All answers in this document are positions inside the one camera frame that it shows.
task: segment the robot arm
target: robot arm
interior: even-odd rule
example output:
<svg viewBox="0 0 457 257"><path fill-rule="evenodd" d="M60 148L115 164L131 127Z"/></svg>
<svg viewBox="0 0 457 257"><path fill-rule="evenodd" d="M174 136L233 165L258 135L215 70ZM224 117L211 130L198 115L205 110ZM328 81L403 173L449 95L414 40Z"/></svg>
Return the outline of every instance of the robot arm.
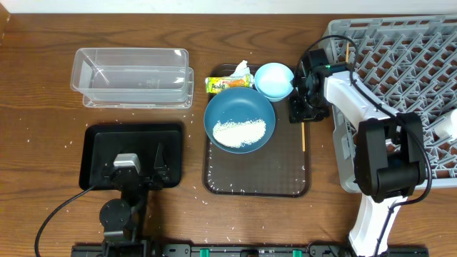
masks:
<svg viewBox="0 0 457 257"><path fill-rule="evenodd" d="M323 49L310 51L301 60L302 79L298 96L290 99L291 123L320 121L329 116L330 104L338 107L357 130L354 175L363 195L356 225L349 241L357 256L372 256L389 207L406 201L416 185L426 178L420 149L412 138L388 115L381 112L351 84L345 63L329 64ZM415 113L399 114L385 105L353 74L357 86L377 104L396 114L418 138L422 137L421 119ZM387 153L386 140L401 145L400 151ZM386 227L378 252L387 250L387 238L399 208L395 208Z"/></svg>

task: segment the clear plastic container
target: clear plastic container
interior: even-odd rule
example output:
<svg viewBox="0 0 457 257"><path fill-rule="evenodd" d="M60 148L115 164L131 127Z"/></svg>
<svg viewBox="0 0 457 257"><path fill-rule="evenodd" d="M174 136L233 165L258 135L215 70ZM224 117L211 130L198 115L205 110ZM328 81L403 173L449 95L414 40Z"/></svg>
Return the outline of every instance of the clear plastic container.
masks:
<svg viewBox="0 0 457 257"><path fill-rule="evenodd" d="M71 88L87 107L183 109L192 105L194 71L185 49L79 49Z"/></svg>

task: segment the white granules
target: white granules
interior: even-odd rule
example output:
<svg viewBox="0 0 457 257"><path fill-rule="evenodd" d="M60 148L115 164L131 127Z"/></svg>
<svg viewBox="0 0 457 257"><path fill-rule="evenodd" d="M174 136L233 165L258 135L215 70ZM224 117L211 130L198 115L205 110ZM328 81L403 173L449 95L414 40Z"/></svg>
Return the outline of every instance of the white granules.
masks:
<svg viewBox="0 0 457 257"><path fill-rule="evenodd" d="M265 121L262 119L224 124L218 121L213 128L213 136L225 146L240 148L244 144L250 145L259 141L265 135L265 130Z"/></svg>

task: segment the yellow wrapper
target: yellow wrapper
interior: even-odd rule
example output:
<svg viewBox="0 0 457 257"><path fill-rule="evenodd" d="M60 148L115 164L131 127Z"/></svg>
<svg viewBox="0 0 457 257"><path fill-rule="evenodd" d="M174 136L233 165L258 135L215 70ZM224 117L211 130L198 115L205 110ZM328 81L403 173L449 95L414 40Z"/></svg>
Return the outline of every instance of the yellow wrapper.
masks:
<svg viewBox="0 0 457 257"><path fill-rule="evenodd" d="M224 89L231 87L250 87L252 84L252 75L246 74L240 77L209 77L205 79L206 93L217 94Z"/></svg>

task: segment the light blue bowl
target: light blue bowl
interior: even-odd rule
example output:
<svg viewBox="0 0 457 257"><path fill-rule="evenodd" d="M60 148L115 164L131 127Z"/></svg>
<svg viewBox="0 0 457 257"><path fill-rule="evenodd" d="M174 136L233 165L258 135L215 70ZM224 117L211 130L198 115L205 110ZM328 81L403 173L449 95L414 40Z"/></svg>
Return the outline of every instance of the light blue bowl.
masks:
<svg viewBox="0 0 457 257"><path fill-rule="evenodd" d="M251 145L231 148L220 144L213 137L213 128L220 121L222 124L233 122L265 121L265 135ZM250 153L261 148L273 135L276 117L271 103L259 92L249 88L225 89L209 101L204 117L205 131L211 142L230 153Z"/></svg>
<svg viewBox="0 0 457 257"><path fill-rule="evenodd" d="M280 101L292 90L293 72L284 64L270 63L260 67L254 76L257 91L268 100Z"/></svg>

